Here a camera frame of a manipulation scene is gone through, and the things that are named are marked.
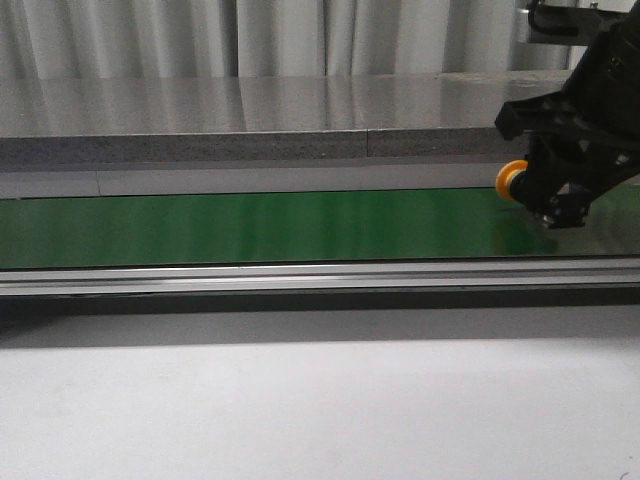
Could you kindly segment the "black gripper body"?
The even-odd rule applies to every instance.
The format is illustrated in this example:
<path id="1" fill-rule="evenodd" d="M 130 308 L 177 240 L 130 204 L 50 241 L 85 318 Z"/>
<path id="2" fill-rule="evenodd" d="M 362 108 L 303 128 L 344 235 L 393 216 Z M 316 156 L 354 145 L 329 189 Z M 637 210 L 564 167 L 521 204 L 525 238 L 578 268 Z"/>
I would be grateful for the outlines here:
<path id="1" fill-rule="evenodd" d="M 583 45 L 562 88 L 503 104 L 495 126 L 528 138 L 514 201 L 551 228 L 583 225 L 591 204 L 639 173 L 639 7 L 525 7 L 530 43 Z"/>

